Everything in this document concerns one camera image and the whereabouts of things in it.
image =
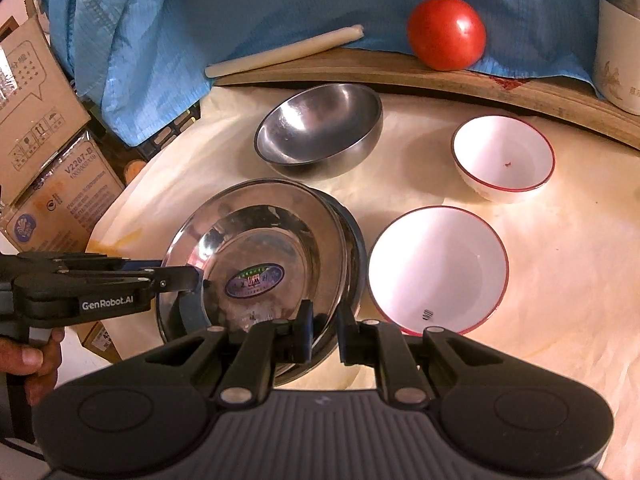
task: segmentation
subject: hand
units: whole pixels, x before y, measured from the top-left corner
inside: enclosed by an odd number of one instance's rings
[[[0,338],[0,372],[28,376],[24,389],[31,406],[40,402],[58,382],[58,368],[62,364],[60,343],[64,338],[64,328],[54,328],[49,342],[40,348]]]

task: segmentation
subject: ribbed black surface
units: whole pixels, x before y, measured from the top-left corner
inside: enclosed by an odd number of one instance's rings
[[[75,477],[53,473],[55,480]],[[272,392],[223,415],[196,452],[148,480],[510,480],[462,458],[429,419],[374,391]],[[595,470],[558,480],[602,480]]]

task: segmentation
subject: white bowl with red rim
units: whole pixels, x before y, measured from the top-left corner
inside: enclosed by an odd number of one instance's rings
[[[467,333],[500,305],[509,259],[500,237],[479,216],[428,206],[397,218],[378,237],[367,271],[374,304],[403,332],[428,326]]]
[[[451,153],[462,179],[493,202],[516,203],[536,195],[556,168],[551,143],[513,117],[488,115],[460,126]]]

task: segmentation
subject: red stain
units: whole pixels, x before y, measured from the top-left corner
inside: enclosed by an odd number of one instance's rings
[[[498,77],[495,75],[491,75],[489,76],[489,78],[497,82],[498,85],[504,88],[507,92],[530,81],[529,79],[510,79],[506,77]]]

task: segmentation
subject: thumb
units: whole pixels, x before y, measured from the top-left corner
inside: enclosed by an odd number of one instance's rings
[[[37,348],[0,338],[0,372],[31,375],[42,366],[44,356]]]

